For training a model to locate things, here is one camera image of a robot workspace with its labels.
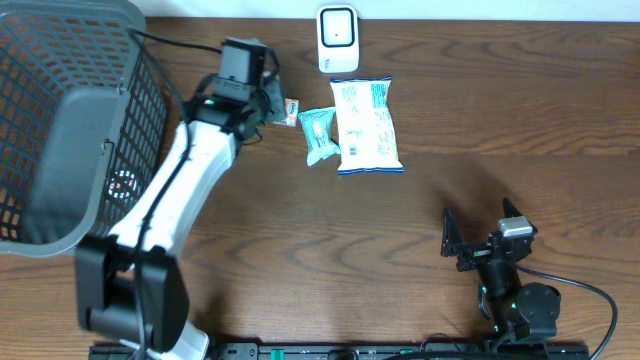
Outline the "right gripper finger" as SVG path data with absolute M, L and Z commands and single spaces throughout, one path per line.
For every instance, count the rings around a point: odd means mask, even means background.
M 504 211 L 504 218 L 510 218 L 510 217 L 518 217 L 518 216 L 524 216 L 513 204 L 513 202 L 505 197 L 503 199 L 503 211 Z M 538 232 L 537 228 L 531 223 L 531 225 L 534 228 L 534 231 L 532 234 L 536 234 Z
M 449 208 L 443 209 L 443 237 L 441 255 L 443 257 L 458 256 L 465 247 L 464 239 Z

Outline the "orange tissue pack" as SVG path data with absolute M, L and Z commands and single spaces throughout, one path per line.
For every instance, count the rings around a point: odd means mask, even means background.
M 280 115 L 274 123 L 277 125 L 295 127 L 298 120 L 299 113 L 299 100 L 298 99 L 285 99 L 284 114 Z

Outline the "teal small snack packet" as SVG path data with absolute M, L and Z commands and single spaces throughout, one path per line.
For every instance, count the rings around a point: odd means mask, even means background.
M 339 146 L 331 137 L 335 111 L 334 107 L 327 107 L 298 114 L 308 145 L 306 163 L 309 167 L 340 153 Z

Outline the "large white snack bag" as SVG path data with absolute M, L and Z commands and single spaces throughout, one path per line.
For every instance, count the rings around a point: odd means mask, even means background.
M 391 81 L 391 75 L 330 81 L 341 151 L 339 175 L 404 172 L 387 104 Z

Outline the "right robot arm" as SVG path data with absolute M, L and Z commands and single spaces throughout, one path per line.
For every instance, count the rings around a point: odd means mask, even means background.
M 483 243 L 467 243 L 450 209 L 443 210 L 441 255 L 457 259 L 459 272 L 479 275 L 479 308 L 494 322 L 496 336 L 484 341 L 490 352 L 508 346 L 546 346 L 557 334 L 561 295 L 549 285 L 521 282 L 517 263 L 532 252 L 538 229 L 505 198 L 504 217 Z

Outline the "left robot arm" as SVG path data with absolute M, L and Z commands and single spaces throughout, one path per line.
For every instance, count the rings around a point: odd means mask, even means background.
M 182 108 L 164 163 L 129 213 L 105 237 L 75 251 L 78 322 L 115 339 L 134 359 L 203 359 L 209 336 L 188 319 L 179 257 L 215 184 L 260 124 L 286 115 L 279 78 L 246 102 L 222 97 L 242 84 L 210 76 Z

